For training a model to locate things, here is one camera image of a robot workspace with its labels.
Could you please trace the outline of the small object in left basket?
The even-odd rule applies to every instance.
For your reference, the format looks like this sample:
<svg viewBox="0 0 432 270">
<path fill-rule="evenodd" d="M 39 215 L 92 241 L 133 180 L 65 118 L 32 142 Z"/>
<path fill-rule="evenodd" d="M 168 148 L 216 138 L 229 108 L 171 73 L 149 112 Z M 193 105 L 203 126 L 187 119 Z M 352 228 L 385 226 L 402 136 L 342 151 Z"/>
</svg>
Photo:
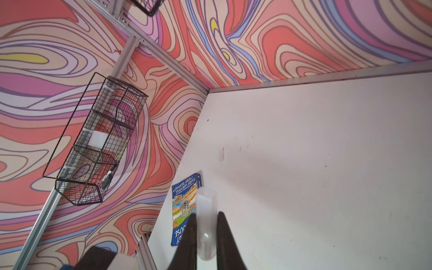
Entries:
<svg viewBox="0 0 432 270">
<path fill-rule="evenodd" d="M 107 173 L 107 175 L 102 180 L 102 186 L 101 186 L 102 190 L 106 190 L 109 187 L 109 185 L 112 181 L 112 178 L 113 178 L 113 173 L 112 173 L 112 171 L 109 171 Z"/>
</svg>

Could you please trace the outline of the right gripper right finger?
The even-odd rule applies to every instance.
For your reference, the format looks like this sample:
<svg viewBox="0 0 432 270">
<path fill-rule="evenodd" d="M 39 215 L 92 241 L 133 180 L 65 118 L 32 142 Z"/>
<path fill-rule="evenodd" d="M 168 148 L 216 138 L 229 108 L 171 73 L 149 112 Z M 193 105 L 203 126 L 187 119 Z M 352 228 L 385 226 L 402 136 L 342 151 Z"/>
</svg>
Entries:
<svg viewBox="0 0 432 270">
<path fill-rule="evenodd" d="M 217 269 L 246 270 L 224 212 L 217 216 Z"/>
</svg>

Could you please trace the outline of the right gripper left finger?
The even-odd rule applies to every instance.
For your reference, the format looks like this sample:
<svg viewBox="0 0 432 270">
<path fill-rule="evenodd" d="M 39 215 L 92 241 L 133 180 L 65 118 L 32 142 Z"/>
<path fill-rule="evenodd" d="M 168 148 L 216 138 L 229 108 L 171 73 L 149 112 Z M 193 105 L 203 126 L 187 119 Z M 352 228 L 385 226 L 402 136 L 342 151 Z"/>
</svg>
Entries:
<svg viewBox="0 0 432 270">
<path fill-rule="evenodd" d="M 168 270 L 196 270 L 197 246 L 197 220 L 192 214 Z"/>
</svg>

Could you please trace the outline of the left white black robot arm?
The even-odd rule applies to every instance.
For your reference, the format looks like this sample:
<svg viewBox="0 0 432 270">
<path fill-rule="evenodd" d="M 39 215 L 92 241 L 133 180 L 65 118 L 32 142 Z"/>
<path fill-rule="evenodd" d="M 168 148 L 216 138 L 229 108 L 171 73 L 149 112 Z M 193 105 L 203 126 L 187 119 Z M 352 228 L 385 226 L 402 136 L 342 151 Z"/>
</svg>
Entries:
<svg viewBox="0 0 432 270">
<path fill-rule="evenodd" d="M 100 247 L 92 246 L 78 263 L 74 270 L 138 270 L 138 260 L 120 253 L 115 253 Z"/>
</svg>

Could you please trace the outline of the blue treehouse paperback book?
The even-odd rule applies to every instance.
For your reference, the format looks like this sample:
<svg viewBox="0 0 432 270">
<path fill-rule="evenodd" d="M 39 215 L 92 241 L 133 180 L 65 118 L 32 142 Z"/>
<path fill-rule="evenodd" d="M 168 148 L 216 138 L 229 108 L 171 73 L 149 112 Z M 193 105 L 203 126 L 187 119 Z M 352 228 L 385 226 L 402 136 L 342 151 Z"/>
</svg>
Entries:
<svg viewBox="0 0 432 270">
<path fill-rule="evenodd" d="M 196 194 L 201 188 L 201 174 L 194 173 L 172 186 L 171 246 L 178 246 L 191 214 L 196 213 Z"/>
</svg>

